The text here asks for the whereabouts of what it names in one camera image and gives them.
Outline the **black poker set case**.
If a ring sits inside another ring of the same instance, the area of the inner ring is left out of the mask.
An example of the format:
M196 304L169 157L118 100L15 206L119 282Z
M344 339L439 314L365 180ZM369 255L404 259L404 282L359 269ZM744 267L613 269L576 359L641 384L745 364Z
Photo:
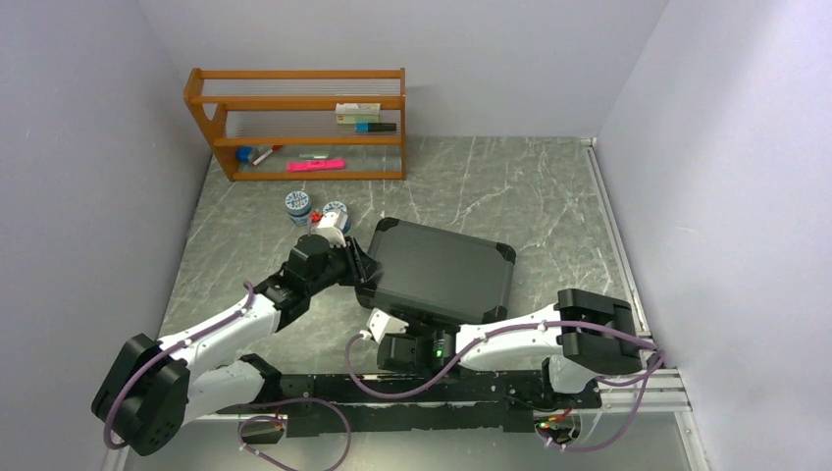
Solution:
M365 308L449 325L508 316L516 251L506 243L385 217L367 253L381 275L355 290Z

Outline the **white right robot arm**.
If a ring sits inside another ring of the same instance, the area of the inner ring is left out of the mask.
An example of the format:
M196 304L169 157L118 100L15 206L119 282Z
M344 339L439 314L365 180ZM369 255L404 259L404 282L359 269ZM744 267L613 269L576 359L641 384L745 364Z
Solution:
M568 403L598 376L635 374L653 344L638 338L629 302L569 288L531 314L489 324L418 331L374 309L367 322L381 369L430 378L456 368L490 372L511 362L538 360L541 398Z

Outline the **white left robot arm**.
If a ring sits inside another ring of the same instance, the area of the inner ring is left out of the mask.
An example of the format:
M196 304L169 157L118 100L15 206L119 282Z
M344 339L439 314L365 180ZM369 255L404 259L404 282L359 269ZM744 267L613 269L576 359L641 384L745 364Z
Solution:
M286 328L305 314L314 295L332 286L363 288L381 265L349 236L342 244L322 235L303 235L280 269L258 284L244 283L245 295L232 307L179 333L154 340L128 339L91 403L103 423L103 442L130 447L140 455L166 445L187 422L234 404L220 384L244 382L239 402L256 412L272 410L281 398L278 371L262 359L220 362L256 340Z

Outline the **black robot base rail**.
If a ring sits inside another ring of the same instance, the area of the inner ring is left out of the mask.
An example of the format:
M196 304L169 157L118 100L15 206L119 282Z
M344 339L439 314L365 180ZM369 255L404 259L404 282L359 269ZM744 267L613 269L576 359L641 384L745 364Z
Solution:
M405 399L361 391L346 374L285 375L273 407L233 405L221 417L281 417L291 438L358 433L499 429L531 433L534 421L559 410L598 409L596 382L578 393L553 392L536 370L464 373Z

